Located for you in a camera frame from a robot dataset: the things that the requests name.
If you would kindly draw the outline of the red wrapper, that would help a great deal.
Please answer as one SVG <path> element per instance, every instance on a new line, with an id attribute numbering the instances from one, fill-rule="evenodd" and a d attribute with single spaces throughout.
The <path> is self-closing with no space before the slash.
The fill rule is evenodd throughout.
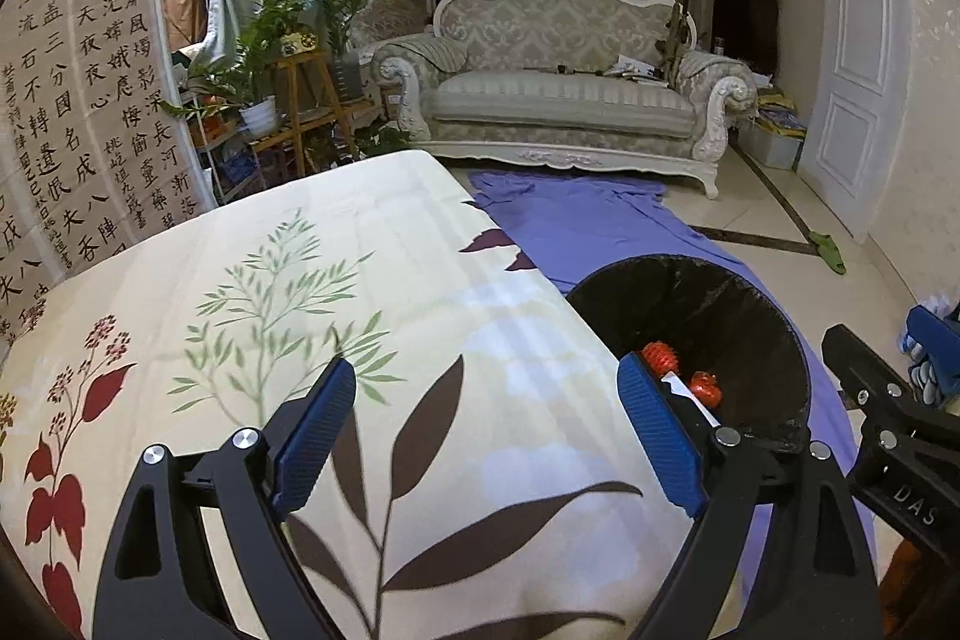
<path id="1" fill-rule="evenodd" d="M 641 347 L 640 356 L 654 370 L 656 377 L 678 381 L 708 411 L 719 408 L 722 390 L 715 374 L 711 374 L 708 370 L 695 370 L 693 374 L 683 378 L 679 356 L 667 342 L 648 342 L 646 346 Z"/>

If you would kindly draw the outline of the white panel door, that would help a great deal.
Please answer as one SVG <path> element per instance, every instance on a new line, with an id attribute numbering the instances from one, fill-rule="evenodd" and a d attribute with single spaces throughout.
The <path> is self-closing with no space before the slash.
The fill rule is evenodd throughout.
<path id="1" fill-rule="evenodd" d="M 910 0 L 823 0 L 817 99 L 799 172 L 858 242 L 889 180 L 910 55 Z"/>

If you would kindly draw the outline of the purple floor cloth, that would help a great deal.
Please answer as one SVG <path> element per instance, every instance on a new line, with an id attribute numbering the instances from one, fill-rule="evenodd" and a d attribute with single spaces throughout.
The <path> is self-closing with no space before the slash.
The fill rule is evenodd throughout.
<path id="1" fill-rule="evenodd" d="M 643 255 L 682 255 L 731 269 L 758 287 L 784 317 L 786 308 L 737 255 L 687 226 L 662 202 L 665 185 L 631 177 L 534 174 L 507 170 L 474 170 L 469 190 L 480 208 L 519 239 L 524 252 L 563 294 L 602 266 Z M 799 335 L 797 325 L 791 326 Z M 811 431 L 833 448 L 843 470 L 856 458 L 850 418 L 838 395 L 836 378 L 823 365 L 807 339 L 799 337 L 811 367 Z M 742 562 L 743 592 L 754 586 L 760 546 L 770 523 L 770 510 L 757 516 L 748 535 Z"/>

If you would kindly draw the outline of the wooden plant stand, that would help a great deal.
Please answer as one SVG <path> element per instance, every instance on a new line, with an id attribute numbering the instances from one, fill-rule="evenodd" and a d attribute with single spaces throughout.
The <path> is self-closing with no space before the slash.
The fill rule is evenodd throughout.
<path id="1" fill-rule="evenodd" d="M 334 127 L 347 151 L 356 156 L 352 120 L 358 113 L 373 110 L 368 97 L 342 99 L 327 67 L 322 50 L 280 57 L 267 65 L 267 76 L 275 88 L 280 126 L 263 136 L 254 151 L 290 149 L 296 177 L 308 174 L 306 135 L 321 128 Z"/>

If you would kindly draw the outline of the papers on sofa seat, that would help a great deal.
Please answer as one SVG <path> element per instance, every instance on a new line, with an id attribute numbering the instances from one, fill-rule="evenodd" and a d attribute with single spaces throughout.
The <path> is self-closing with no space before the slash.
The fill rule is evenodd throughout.
<path id="1" fill-rule="evenodd" d="M 620 53 L 612 67 L 604 71 L 604 76 L 617 78 L 617 80 L 635 81 L 635 83 L 656 83 L 656 85 L 665 83 L 664 72 L 659 67 L 641 58 L 628 57 L 623 53 Z"/>

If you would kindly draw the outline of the green plant white pot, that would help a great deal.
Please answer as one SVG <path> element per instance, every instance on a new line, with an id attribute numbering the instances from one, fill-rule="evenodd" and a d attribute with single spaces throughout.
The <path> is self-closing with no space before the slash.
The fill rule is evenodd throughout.
<path id="1" fill-rule="evenodd" d="M 295 92 L 309 58 L 320 58 L 322 105 L 338 112 L 363 97 L 359 68 L 348 60 L 352 24 L 364 0 L 259 0 L 238 34 L 235 55 L 219 64 L 190 70 L 197 107 L 164 104 L 176 117 L 206 120 L 236 112 L 252 138 L 277 135 L 291 124 L 299 99 L 278 99 L 280 89 Z"/>

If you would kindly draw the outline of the white green printed sachet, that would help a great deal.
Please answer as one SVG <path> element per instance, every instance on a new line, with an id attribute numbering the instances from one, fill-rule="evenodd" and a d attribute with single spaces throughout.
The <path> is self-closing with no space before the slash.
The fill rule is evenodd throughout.
<path id="1" fill-rule="evenodd" d="M 667 386 L 669 386 L 669 390 L 672 395 L 678 396 L 679 398 L 685 398 L 686 401 L 690 401 L 690 403 L 692 403 L 693 406 L 700 411 L 701 417 L 708 422 L 709 427 L 711 427 L 711 429 L 718 429 L 719 420 L 717 420 L 715 416 L 713 416 L 713 413 L 711 413 L 711 411 L 709 411 L 709 409 L 706 408 L 706 406 L 704 406 L 704 404 L 701 403 L 701 401 L 695 395 L 693 395 L 692 390 L 690 390 L 690 388 L 688 388 L 688 386 L 686 386 L 685 383 L 683 383 L 683 381 L 681 381 L 680 378 L 674 374 L 674 372 L 669 372 L 669 374 L 664 377 L 664 381 L 667 383 Z"/>

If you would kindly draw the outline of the calligraphy folding screen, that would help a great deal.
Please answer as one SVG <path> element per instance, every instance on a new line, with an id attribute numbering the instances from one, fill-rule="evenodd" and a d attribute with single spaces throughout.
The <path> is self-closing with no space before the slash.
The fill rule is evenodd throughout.
<path id="1" fill-rule="evenodd" d="M 2 342 L 50 291 L 215 204 L 158 0 L 3 0 Z"/>

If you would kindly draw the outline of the dark cabinet by wall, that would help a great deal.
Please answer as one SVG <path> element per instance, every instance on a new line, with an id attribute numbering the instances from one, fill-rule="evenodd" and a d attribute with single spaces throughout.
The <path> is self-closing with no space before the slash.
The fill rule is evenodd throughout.
<path id="1" fill-rule="evenodd" d="M 726 57 L 763 76 L 778 69 L 779 0 L 715 0 L 711 34 Z"/>

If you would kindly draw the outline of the black lined trash bin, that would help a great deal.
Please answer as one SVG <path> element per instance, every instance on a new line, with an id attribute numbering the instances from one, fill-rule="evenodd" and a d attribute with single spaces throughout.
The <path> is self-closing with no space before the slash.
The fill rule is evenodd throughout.
<path id="1" fill-rule="evenodd" d="M 650 342 L 674 349 L 684 377 L 719 380 L 722 424 L 797 452 L 809 438 L 804 342 L 765 292 L 708 260 L 646 255 L 597 269 L 566 300 L 613 356 Z"/>

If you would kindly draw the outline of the box with colourful papers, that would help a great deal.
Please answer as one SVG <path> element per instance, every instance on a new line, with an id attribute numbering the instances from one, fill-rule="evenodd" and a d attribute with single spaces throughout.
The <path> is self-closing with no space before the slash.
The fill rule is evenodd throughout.
<path id="1" fill-rule="evenodd" d="M 758 90 L 757 112 L 739 125 L 739 146 L 768 169 L 794 169 L 805 136 L 797 104 L 776 86 Z"/>

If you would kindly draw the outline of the blue packet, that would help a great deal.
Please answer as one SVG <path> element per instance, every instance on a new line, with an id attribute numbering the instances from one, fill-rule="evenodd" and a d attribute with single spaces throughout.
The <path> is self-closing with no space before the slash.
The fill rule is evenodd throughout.
<path id="1" fill-rule="evenodd" d="M 911 360 L 908 380 L 921 403 L 942 409 L 958 395 L 957 375 L 949 375 L 935 364 L 928 349 L 908 331 L 900 336 L 900 351 Z"/>

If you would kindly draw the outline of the green cloth on floor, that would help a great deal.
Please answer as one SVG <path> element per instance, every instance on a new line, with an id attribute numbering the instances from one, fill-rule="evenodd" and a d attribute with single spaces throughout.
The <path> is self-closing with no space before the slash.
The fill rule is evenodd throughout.
<path id="1" fill-rule="evenodd" d="M 820 234 L 820 232 L 811 230 L 811 232 L 807 234 L 807 242 L 817 250 L 817 255 L 827 263 L 828 268 L 830 268 L 835 275 L 843 276 L 844 273 L 846 273 L 846 265 L 844 264 L 841 250 L 839 250 L 835 239 L 833 239 L 830 234 Z"/>

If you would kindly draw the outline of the ornate white grey sofa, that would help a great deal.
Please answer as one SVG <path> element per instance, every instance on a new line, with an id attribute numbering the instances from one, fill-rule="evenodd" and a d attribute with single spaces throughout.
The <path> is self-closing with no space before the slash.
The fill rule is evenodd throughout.
<path id="1" fill-rule="evenodd" d="M 371 47 L 395 120 L 438 159 L 686 177 L 716 197 L 754 75 L 704 52 L 677 0 L 441 0 L 427 32 Z M 663 85 L 607 78 L 620 53 Z"/>

